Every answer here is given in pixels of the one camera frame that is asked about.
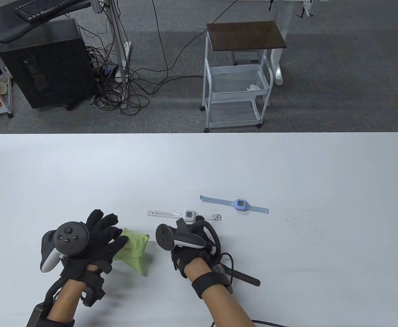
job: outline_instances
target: keyboard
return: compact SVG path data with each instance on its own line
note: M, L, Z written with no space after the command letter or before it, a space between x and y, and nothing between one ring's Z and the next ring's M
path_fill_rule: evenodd
M61 9L82 0L29 0L15 8L15 12L29 23L43 20Z

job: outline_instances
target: computer tower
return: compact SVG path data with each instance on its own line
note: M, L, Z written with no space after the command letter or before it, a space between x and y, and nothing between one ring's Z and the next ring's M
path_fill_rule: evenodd
M74 19L46 22L0 44L0 57L32 108L72 104L98 91Z

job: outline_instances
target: hand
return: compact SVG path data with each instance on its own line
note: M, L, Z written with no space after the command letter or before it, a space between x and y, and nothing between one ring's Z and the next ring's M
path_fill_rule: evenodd
M108 274L112 269L114 255L128 241L127 236L120 236L122 230L114 227L117 223L118 219L115 214L103 217L102 211L94 210L85 223L90 233L88 245L82 252L65 259L61 277L82 280L88 265L97 266L99 268L95 271L97 274L102 271Z
M209 267L212 267L216 264L216 262L215 262L216 257L219 257L219 255L220 255L219 240L215 239L214 240L216 242L216 244L215 244L213 241L211 241L208 238L207 234L204 231L204 226L203 225L199 226L202 221L205 221L205 219L202 216L197 216L196 222L188 225L188 227L190 229L190 232L202 237L206 241L206 246L203 249L193 249L193 248L189 248L187 246L183 246L183 247L175 246L175 248L171 251L174 268L175 268L175 270L179 269L182 277L184 277L184 278L187 278L187 276L184 272L185 266L188 265L195 258L202 258L203 261ZM215 255L211 254L213 247L218 248Z

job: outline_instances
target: blue watch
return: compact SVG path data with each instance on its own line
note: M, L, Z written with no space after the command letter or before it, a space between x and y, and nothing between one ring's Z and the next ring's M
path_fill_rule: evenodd
M221 199L214 199L214 198L207 198L204 197L203 195L200 196L200 199L205 202L210 202L210 203L215 203L215 204L223 204L223 205L229 205L231 207L234 207L235 209L239 211L256 211L256 212L262 212L262 213L269 213L268 208L261 208L261 207L255 207L253 205L250 205L247 203L246 200L243 199L237 199L235 201L228 201L228 200L221 200Z

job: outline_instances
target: light green fabric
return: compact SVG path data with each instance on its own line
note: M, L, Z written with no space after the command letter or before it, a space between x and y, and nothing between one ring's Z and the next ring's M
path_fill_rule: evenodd
M129 240L123 249L117 252L114 260L122 260L125 264L144 275L147 272L147 262L143 254L147 246L147 241L149 241L149 235L133 232L126 228L123 229L121 236L124 235Z

